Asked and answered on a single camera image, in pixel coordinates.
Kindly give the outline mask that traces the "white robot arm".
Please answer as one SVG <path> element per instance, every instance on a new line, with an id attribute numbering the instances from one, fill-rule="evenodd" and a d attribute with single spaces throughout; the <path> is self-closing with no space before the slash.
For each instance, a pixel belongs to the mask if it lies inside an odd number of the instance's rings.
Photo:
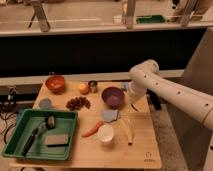
<path id="1" fill-rule="evenodd" d="M 161 78 L 158 72 L 159 66 L 154 60 L 146 60 L 130 69 L 128 94 L 131 103 L 151 90 L 213 132 L 213 96 Z"/>

